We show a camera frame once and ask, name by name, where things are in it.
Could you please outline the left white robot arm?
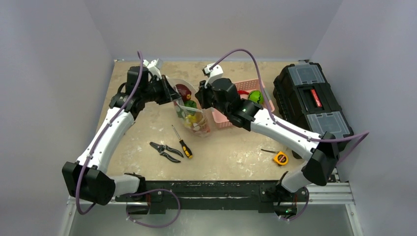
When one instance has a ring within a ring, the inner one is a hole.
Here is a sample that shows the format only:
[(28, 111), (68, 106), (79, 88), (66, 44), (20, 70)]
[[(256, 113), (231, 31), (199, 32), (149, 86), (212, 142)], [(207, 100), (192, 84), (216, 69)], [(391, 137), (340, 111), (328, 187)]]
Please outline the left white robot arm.
[(62, 174), (69, 195), (80, 200), (105, 206), (113, 197), (128, 194), (134, 201), (145, 198), (143, 177), (123, 174), (109, 177), (110, 160), (121, 139), (134, 124), (148, 102), (170, 103), (179, 94), (162, 75), (157, 66), (132, 66), (127, 80), (111, 98), (105, 119), (87, 149), (75, 162), (66, 162)]

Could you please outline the pink plastic basket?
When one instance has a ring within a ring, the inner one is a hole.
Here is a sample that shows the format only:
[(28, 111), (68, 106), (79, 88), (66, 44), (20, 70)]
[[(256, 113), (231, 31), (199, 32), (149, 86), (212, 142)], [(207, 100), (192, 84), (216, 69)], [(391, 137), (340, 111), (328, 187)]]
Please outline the pink plastic basket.
[[(259, 85), (259, 80), (258, 79), (233, 82), (233, 84), (235, 84), (235, 86), (237, 87), (237, 90), (242, 90), (242, 91), (246, 91), (246, 92), (251, 92), (253, 90), (259, 90), (260, 91), (260, 85)], [(267, 102), (268, 102), (270, 104), (271, 111), (274, 112), (275, 107), (274, 107), (272, 99), (270, 97), (270, 93), (267, 91), (264, 82), (262, 82), (262, 87), (265, 91), (263, 107), (266, 109), (267, 108)], [(218, 110), (216, 110), (215, 108), (212, 108), (211, 111), (212, 111), (212, 116), (213, 116), (214, 122), (215, 122), (218, 129), (227, 128), (227, 127), (232, 126), (232, 124), (229, 122), (229, 120), (226, 118), (226, 116), (224, 116)]]

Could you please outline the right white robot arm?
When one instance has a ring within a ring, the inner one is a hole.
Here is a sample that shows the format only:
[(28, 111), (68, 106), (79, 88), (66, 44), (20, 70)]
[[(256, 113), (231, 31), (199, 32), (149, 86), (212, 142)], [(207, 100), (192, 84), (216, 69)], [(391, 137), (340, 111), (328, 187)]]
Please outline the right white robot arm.
[(269, 137), (305, 160), (279, 180), (276, 193), (280, 199), (288, 200), (310, 184), (327, 185), (339, 159), (339, 150), (331, 133), (320, 135), (278, 118), (262, 105), (241, 98), (235, 84), (228, 78), (217, 79), (211, 84), (200, 81), (196, 98), (202, 108), (215, 108), (233, 126)]

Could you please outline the clear zip top bag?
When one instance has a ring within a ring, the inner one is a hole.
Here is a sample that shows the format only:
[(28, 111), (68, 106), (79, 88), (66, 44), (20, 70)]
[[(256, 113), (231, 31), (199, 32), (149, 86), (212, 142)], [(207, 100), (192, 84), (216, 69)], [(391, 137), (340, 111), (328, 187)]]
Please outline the clear zip top bag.
[(177, 91), (176, 84), (183, 84), (186, 85), (192, 92), (191, 100), (195, 101), (197, 103), (198, 111), (196, 112), (190, 112), (185, 109), (184, 102), (182, 98), (173, 101), (174, 109), (177, 114), (177, 117), (180, 119), (181, 124), (184, 126), (184, 118), (186, 115), (195, 115), (198, 121), (198, 125), (192, 128), (185, 127), (188, 129), (191, 133), (199, 136), (199, 137), (205, 137), (210, 134), (210, 126), (208, 122), (208, 118), (205, 115), (205, 112), (201, 108), (201, 105), (197, 98), (195, 97), (195, 94), (197, 92), (196, 88), (192, 86), (188, 81), (184, 79), (176, 79), (176, 78), (169, 78), (167, 77), (167, 80), (169, 84)]

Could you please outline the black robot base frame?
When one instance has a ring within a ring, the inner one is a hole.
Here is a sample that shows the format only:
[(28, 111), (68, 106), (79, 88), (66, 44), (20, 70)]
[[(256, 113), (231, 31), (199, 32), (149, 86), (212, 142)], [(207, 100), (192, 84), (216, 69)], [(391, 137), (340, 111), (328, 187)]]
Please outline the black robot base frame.
[(129, 214), (165, 214), (167, 210), (254, 210), (278, 216), (296, 214), (304, 189), (290, 193), (277, 180), (143, 180), (139, 195), (117, 195)]

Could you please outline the dark red toy apple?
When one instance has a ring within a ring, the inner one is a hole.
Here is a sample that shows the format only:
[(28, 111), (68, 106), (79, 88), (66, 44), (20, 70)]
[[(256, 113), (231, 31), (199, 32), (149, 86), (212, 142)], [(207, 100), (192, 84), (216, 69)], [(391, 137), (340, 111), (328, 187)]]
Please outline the dark red toy apple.
[(191, 100), (192, 92), (186, 85), (176, 84), (176, 89), (178, 93), (181, 95), (183, 102)]

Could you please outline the green toy bell pepper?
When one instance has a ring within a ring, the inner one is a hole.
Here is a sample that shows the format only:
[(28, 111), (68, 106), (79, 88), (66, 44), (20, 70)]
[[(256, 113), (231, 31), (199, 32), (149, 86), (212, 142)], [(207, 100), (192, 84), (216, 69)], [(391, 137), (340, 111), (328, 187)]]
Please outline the green toy bell pepper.
[(190, 112), (198, 111), (197, 103), (193, 100), (188, 100), (184, 102), (185, 109)]

